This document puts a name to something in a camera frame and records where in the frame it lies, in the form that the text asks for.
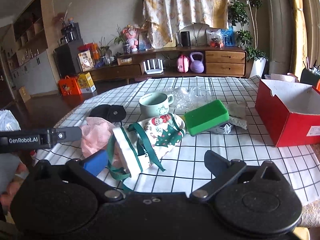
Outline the person's hand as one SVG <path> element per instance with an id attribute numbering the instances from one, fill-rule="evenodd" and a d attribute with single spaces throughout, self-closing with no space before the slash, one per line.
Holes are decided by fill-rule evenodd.
<path id="1" fill-rule="evenodd" d="M 1 205 L 6 212 L 10 211 L 11 202 L 25 180 L 22 176 L 28 175 L 28 173 L 26 165 L 20 162 L 13 180 L 8 184 L 6 190 L 1 193 Z"/>

